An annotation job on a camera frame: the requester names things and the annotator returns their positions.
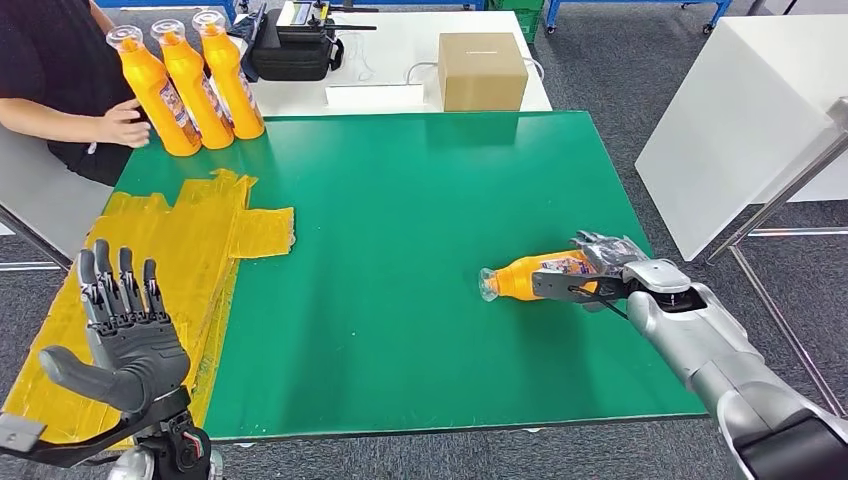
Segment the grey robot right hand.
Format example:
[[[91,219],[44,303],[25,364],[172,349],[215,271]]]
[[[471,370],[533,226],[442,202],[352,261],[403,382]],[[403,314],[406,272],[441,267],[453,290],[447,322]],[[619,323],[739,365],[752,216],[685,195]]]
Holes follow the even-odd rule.
[[[578,230],[571,241],[580,249],[590,265],[589,270],[572,274],[572,277],[576,278],[606,277],[622,280],[628,264],[650,260],[650,257],[627,236],[615,237]]]

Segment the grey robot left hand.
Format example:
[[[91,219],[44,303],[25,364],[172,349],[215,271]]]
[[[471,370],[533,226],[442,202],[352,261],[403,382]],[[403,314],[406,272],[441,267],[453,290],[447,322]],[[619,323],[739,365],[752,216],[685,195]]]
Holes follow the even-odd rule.
[[[132,250],[119,250],[112,269],[109,243],[98,239],[77,258],[85,337],[93,362],[86,364],[60,345],[38,353],[55,384],[114,409],[135,414],[181,387],[190,358],[166,311],[156,261],[148,258],[138,278]]]

